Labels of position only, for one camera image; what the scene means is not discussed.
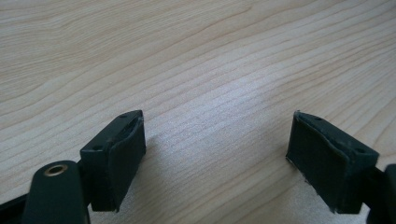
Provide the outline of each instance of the wood grain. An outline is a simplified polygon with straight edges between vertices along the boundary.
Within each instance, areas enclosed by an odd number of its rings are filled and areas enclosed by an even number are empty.
[[[143,109],[148,154],[93,223],[364,223],[285,160],[292,113],[396,161],[396,1],[0,2],[0,203]]]

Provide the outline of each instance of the metal grommet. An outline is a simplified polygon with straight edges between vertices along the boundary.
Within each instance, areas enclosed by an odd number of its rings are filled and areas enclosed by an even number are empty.
[[[51,166],[50,168],[48,168],[44,172],[44,175],[46,175],[46,176],[60,175],[61,173],[63,173],[66,170],[67,170],[67,165],[58,164],[58,165],[54,165],[54,166]]]

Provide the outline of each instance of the black clamp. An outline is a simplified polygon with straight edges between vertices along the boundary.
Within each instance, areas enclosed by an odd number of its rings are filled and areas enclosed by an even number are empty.
[[[90,223],[93,211],[119,211],[146,154],[141,110],[113,119],[81,151],[34,175],[30,192],[0,205],[1,223]]]
[[[396,164],[385,172],[379,154],[324,119],[294,113],[287,159],[333,212],[358,214],[366,203],[370,224],[396,224]]]

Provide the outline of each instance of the hole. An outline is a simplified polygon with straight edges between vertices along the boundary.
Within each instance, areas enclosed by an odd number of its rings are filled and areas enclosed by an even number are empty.
[[[366,150],[364,150],[363,148],[359,148],[359,147],[357,147],[356,150],[357,150],[359,153],[365,153],[365,152],[366,152]]]
[[[92,149],[93,150],[99,150],[99,149],[101,149],[102,148],[102,146],[94,146]]]
[[[45,172],[44,175],[46,176],[55,176],[55,175],[60,175],[63,173],[65,170],[67,170],[67,165],[60,164],[60,165],[54,165],[48,168]]]

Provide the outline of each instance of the light wood surface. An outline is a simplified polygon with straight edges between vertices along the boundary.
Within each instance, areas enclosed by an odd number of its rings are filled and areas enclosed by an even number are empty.
[[[92,223],[364,223],[285,160],[294,110],[396,162],[396,1],[0,2],[0,203],[142,109],[148,153]]]

